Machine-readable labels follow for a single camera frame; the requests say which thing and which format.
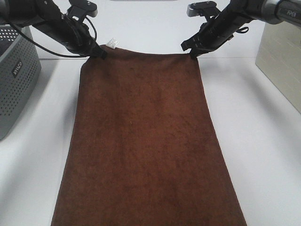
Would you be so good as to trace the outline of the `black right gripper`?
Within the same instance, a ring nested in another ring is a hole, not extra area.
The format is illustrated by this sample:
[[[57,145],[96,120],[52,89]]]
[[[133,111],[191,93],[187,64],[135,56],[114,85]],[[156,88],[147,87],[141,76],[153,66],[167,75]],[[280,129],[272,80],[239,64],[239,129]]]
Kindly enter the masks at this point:
[[[249,23],[249,17],[230,9],[224,9],[218,16],[202,25],[195,35],[183,41],[181,43],[182,50],[191,49],[189,52],[191,59],[196,59],[200,53],[216,51],[246,23]]]

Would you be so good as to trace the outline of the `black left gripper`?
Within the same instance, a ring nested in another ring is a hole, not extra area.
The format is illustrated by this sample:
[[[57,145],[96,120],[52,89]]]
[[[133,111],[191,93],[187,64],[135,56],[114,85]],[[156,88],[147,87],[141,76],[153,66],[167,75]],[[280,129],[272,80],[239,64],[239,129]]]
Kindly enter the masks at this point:
[[[83,23],[87,16],[96,15],[96,9],[68,9],[65,14],[59,9],[40,9],[37,15],[39,21],[32,25],[73,54],[105,59],[107,52],[96,43],[97,32],[92,37],[88,26]]]

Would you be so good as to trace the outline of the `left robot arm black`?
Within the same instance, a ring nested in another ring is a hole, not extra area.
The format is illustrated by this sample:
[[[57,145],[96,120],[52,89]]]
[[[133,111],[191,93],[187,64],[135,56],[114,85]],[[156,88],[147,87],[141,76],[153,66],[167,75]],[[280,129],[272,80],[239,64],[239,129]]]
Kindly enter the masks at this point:
[[[8,24],[18,33],[21,28],[33,26],[63,45],[73,58],[106,58],[107,52],[92,37],[84,20],[96,17],[97,5],[89,0],[71,0],[63,14],[52,0],[2,0],[0,23]]]

